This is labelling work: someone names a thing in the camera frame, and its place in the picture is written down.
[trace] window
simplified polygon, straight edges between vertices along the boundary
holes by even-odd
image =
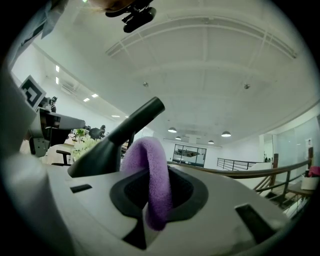
[[[180,164],[204,167],[207,150],[205,148],[175,144],[172,161]]]

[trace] person's hand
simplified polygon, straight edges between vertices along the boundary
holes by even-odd
[[[102,8],[106,12],[116,12],[132,4],[135,0],[89,0],[89,1],[94,5]]]

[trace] ceiling light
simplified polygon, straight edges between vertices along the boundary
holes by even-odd
[[[177,132],[177,130],[173,127],[171,127],[168,132],[175,134]]]
[[[230,137],[230,136],[231,136],[231,133],[228,132],[228,131],[224,131],[221,136],[222,136],[222,137]]]

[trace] wooden handrail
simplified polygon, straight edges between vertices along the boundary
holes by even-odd
[[[273,169],[265,169],[265,170],[238,170],[238,171],[224,171],[224,170],[216,170],[216,169],[208,169],[208,168],[202,168],[202,167],[197,167],[197,166],[192,166],[189,164],[183,164],[183,163],[177,163],[177,162],[170,162],[168,161],[167,163],[170,165],[177,165],[177,166],[182,166],[182,167],[188,167],[190,169],[195,169],[199,170],[202,172],[206,173],[211,173],[211,174],[218,174],[218,175],[223,175],[227,176],[233,179],[252,179],[252,178],[261,178],[261,177],[266,177],[270,175],[277,175],[277,174],[283,174],[295,169],[298,169],[302,166],[308,165],[310,163],[310,159],[296,163],[293,165],[289,166],[284,166],[280,168],[273,168]]]
[[[218,157],[218,160],[219,160],[219,159],[227,160],[227,161],[233,161],[233,162],[240,162],[240,163],[249,163],[249,164],[260,164],[260,163],[262,163],[262,162],[250,162],[250,161],[240,161],[240,160],[224,159],[224,158]]]

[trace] purple sponge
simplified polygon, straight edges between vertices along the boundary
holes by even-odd
[[[173,207],[166,154],[161,143],[154,137],[135,141],[127,150],[120,171],[135,174],[149,169],[149,201],[146,223],[155,230],[165,228]]]

